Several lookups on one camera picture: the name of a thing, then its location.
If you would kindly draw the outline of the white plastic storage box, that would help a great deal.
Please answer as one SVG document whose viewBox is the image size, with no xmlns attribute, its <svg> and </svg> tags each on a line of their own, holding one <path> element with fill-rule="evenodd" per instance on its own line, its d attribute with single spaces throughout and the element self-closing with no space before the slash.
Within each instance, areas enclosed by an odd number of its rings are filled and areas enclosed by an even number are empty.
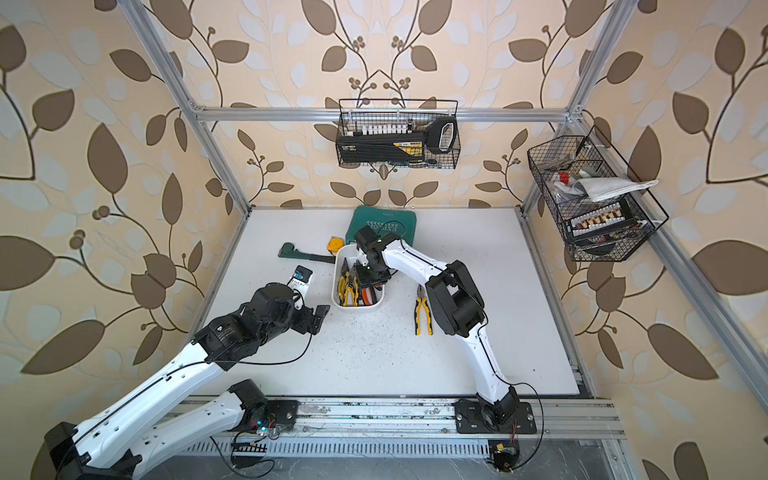
<svg viewBox="0 0 768 480">
<path fill-rule="evenodd" d="M 357 275 L 358 249 L 355 243 L 342 247 L 336 255 L 332 282 L 332 304 L 344 312 L 372 312 L 383 303 L 383 286 L 363 286 Z"/>
</svg>

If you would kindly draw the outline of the yellow black combination pliers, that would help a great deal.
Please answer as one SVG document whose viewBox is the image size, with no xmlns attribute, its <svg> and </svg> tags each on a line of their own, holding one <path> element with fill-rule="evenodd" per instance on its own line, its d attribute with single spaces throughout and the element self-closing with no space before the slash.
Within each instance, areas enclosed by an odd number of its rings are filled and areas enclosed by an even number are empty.
<svg viewBox="0 0 768 480">
<path fill-rule="evenodd" d="M 425 321 L 427 335 L 432 336 L 433 322 L 428 304 L 426 289 L 423 285 L 419 285 L 416 291 L 416 302 L 414 307 L 414 332 L 416 335 L 420 335 L 422 332 L 422 320 Z"/>
</svg>

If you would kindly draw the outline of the orange black long-nose pliers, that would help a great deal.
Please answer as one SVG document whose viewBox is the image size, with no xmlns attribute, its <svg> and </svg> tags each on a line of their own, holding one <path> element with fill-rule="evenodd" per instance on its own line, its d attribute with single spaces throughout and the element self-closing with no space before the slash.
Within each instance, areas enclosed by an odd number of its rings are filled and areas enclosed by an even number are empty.
<svg viewBox="0 0 768 480">
<path fill-rule="evenodd" d="M 383 291 L 381 285 L 371 286 L 365 285 L 359 287 L 359 305 L 360 306 L 373 306 L 379 301 L 379 297 Z"/>
</svg>

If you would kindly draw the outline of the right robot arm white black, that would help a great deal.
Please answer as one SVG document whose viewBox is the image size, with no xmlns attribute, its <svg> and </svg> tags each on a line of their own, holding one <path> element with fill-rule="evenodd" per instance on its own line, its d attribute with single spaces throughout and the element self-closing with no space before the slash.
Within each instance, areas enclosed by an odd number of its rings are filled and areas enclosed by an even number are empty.
<svg viewBox="0 0 768 480">
<path fill-rule="evenodd" d="M 485 302 L 466 265 L 439 261 L 394 233 L 380 235 L 368 226 L 354 235 L 358 277 L 366 286 L 386 284 L 401 273 L 424 288 L 433 322 L 454 337 L 465 352 L 476 387 L 475 400 L 458 425 L 476 424 L 493 433 L 536 434 L 535 413 L 520 400 L 516 385 L 501 372 L 488 339 Z"/>
</svg>

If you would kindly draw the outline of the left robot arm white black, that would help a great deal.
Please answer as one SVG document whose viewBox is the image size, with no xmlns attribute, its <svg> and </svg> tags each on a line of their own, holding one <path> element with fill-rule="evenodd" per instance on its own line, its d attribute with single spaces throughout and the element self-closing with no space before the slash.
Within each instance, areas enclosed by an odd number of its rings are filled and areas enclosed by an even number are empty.
<svg viewBox="0 0 768 480">
<path fill-rule="evenodd" d="M 275 417 L 266 395 L 242 380 L 214 400 L 174 419 L 166 414 L 279 335 L 316 335 L 328 314 L 303 298 L 307 284 L 291 280 L 258 289 L 235 311 L 211 320 L 165 367 L 102 413 L 62 422 L 44 437 L 57 479 L 138 479 L 204 437 L 269 429 Z"/>
</svg>

